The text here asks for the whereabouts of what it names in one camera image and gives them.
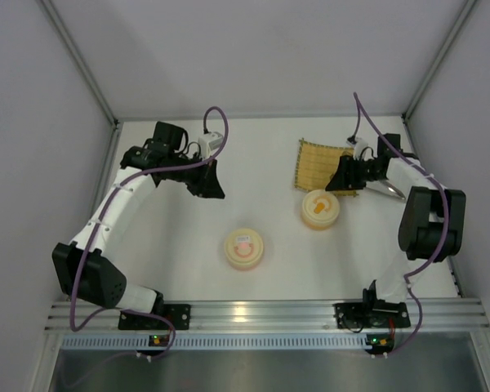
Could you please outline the metal tongs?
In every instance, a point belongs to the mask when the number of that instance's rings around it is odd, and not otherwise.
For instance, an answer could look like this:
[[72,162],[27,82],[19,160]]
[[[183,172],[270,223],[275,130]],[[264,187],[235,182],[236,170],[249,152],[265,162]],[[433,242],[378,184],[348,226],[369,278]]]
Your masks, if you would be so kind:
[[401,201],[406,200],[405,194],[388,180],[370,181],[366,184],[366,188]]

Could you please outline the cream plain lid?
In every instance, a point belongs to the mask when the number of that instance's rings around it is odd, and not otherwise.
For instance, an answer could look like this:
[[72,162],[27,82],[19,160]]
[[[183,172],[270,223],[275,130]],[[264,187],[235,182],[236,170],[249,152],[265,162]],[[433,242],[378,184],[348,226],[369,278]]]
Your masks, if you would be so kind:
[[325,216],[339,216],[340,203],[334,194],[323,189],[316,189],[303,198],[301,212],[306,215],[318,216],[319,219],[323,219]]

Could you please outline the orange lunch box bowl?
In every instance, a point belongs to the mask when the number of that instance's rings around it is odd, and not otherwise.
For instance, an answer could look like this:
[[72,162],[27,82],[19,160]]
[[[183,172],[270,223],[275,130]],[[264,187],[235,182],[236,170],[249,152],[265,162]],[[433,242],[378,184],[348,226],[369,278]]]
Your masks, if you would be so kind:
[[323,219],[319,219],[318,216],[301,213],[303,223],[312,230],[326,230],[336,223],[337,218],[338,215],[325,216]]

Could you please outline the cream lid with pink ring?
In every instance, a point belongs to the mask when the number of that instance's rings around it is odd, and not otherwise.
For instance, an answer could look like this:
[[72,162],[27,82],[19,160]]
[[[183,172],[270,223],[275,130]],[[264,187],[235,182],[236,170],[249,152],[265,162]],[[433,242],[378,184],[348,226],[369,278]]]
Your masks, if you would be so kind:
[[263,239],[254,229],[236,229],[225,239],[224,252],[225,257],[234,256],[245,258],[263,256]]

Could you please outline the pink lunch box bowl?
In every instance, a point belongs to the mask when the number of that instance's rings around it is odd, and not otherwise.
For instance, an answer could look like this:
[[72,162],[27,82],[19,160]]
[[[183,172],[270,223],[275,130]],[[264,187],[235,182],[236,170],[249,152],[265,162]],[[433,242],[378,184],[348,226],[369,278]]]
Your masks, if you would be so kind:
[[262,256],[256,257],[234,257],[227,256],[227,263],[235,270],[247,271],[256,268],[262,261]]

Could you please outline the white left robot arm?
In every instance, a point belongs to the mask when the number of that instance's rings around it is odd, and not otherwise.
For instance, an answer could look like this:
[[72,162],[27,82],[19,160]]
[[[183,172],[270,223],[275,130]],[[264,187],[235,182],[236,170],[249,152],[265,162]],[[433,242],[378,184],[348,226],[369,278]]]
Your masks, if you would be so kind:
[[198,152],[187,156],[184,128],[157,122],[152,137],[123,156],[109,192],[69,243],[58,243],[52,260],[62,292],[105,309],[163,313],[163,294],[129,283],[115,265],[122,236],[144,201],[165,180],[184,184],[196,197],[223,199],[216,156],[229,134],[205,130]]

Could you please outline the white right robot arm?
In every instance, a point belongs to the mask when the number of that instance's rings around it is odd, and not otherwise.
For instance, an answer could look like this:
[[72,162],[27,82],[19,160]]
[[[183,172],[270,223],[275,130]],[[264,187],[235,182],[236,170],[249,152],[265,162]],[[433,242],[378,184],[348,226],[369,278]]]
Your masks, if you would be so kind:
[[379,185],[405,202],[398,230],[403,255],[363,289],[360,301],[336,307],[342,328],[410,327],[404,301],[414,284],[428,266],[461,249],[465,193],[441,185],[415,154],[402,150],[400,141],[400,135],[386,133],[378,138],[372,157],[365,158],[368,143],[349,137],[354,152],[341,156],[326,186],[328,191],[340,191]]

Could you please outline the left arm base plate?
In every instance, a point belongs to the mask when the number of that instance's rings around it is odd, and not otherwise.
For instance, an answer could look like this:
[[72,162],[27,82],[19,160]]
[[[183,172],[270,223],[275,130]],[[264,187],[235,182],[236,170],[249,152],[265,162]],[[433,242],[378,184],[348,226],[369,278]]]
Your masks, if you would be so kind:
[[[191,306],[189,304],[164,304],[157,312],[157,315],[166,319],[172,326],[179,331],[189,329]],[[165,330],[168,325],[150,316],[141,316],[122,311],[118,319],[118,329],[123,331],[151,331]]]

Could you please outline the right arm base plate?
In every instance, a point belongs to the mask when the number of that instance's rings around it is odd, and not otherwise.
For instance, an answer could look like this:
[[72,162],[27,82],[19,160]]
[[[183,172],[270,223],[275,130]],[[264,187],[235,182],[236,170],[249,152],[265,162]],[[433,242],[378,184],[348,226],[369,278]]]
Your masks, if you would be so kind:
[[368,302],[344,302],[334,305],[336,321],[340,329],[396,328],[411,326],[408,308],[404,302],[391,303],[377,300]]

